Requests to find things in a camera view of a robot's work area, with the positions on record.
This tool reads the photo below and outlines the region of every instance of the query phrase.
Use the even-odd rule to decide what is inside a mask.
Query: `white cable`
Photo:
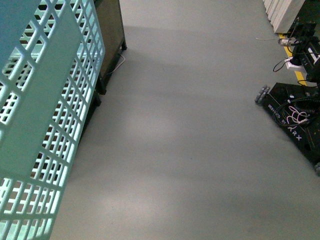
[[[107,74],[113,74],[113,73],[126,61],[126,58],[125,58],[122,54],[119,54],[119,55],[120,55],[120,57],[123,58],[123,61],[120,62],[120,63],[118,64],[118,66],[116,66],[115,69],[113,69],[113,71],[108,72]]]
[[[295,124],[302,124],[308,120],[309,115],[305,111],[299,112],[293,106],[289,106],[289,109],[292,111],[292,115],[286,117],[286,121],[288,124],[290,124],[289,119],[291,119]]]
[[[279,40],[279,38],[270,38],[270,39],[262,39],[262,38],[255,38],[256,40],[261,40],[261,41],[270,41],[270,40]]]

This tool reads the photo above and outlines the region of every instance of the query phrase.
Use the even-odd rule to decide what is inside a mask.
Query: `plastic basket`
[[[93,0],[4,1],[0,29],[0,240],[45,240],[104,43]]]

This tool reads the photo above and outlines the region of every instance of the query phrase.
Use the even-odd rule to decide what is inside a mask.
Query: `wire bundle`
[[[272,117],[280,126],[295,127],[311,123],[315,118],[320,116],[319,109],[320,96],[307,96],[288,100],[273,112]]]

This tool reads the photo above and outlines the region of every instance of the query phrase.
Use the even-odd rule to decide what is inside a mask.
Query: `black cable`
[[[298,98],[298,99],[288,100],[288,102],[283,103],[282,105],[280,105],[279,107],[277,107],[274,110],[273,115],[272,115],[273,120],[278,125],[283,126],[283,127],[295,127],[295,126],[300,126],[300,125],[305,125],[305,124],[311,123],[315,118],[320,116],[320,112],[318,111],[318,109],[304,109],[304,111],[302,111],[302,112],[312,113],[312,114],[314,114],[314,116],[312,116],[311,118],[309,118],[303,122],[294,123],[294,124],[282,122],[281,118],[283,120],[287,120],[287,117],[290,116],[290,114],[288,114],[286,111],[286,107],[292,104],[292,106],[295,108],[295,104],[299,103],[299,102],[320,103],[320,96],[319,95],[307,96],[307,97],[302,97],[302,98]]]
[[[287,43],[287,45],[286,45],[288,51],[289,51],[291,54],[295,54],[295,55],[302,55],[302,54],[304,54],[304,55],[310,55],[310,54],[320,55],[320,53],[318,53],[318,52],[296,52],[296,53],[293,53],[293,52],[291,51],[290,46],[289,46],[290,40],[291,40],[291,38],[292,38],[292,36],[293,36],[293,34],[294,34],[294,32],[295,32],[295,30],[296,30],[296,28],[297,28],[298,25],[299,25],[299,17],[297,18],[297,21],[296,21],[296,23],[295,23],[295,26],[294,26],[294,28],[293,28],[293,30],[292,30],[292,33],[291,33],[291,35],[290,35],[290,37],[289,37],[289,40],[288,40],[288,43]],[[298,43],[300,44],[300,47],[302,48],[301,42],[300,42],[298,39],[296,39],[296,40],[293,42],[293,44],[295,44],[296,41],[298,41]]]
[[[288,58],[286,57],[285,59],[283,59],[283,60],[281,60],[280,62],[278,62],[278,63],[274,66],[274,68],[273,68],[272,71],[273,71],[274,73],[280,71],[280,70],[285,66],[285,64],[286,64],[287,62],[290,62],[290,60],[287,60],[287,61],[286,61],[286,59],[288,59]],[[278,69],[276,70],[276,67],[277,67],[282,61],[284,61],[284,63],[282,64],[282,66],[281,66],[280,68],[278,68]]]

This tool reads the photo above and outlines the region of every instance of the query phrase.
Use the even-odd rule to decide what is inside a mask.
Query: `white panel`
[[[264,6],[275,33],[287,33],[305,0],[265,0]]]

